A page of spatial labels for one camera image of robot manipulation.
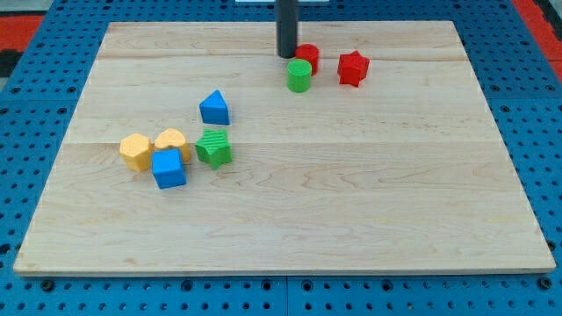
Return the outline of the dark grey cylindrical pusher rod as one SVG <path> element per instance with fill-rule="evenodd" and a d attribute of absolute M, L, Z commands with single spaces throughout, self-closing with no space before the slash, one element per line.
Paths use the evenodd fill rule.
<path fill-rule="evenodd" d="M 276 0 L 277 54 L 284 59 L 295 56 L 298 43 L 298 1 Z"/>

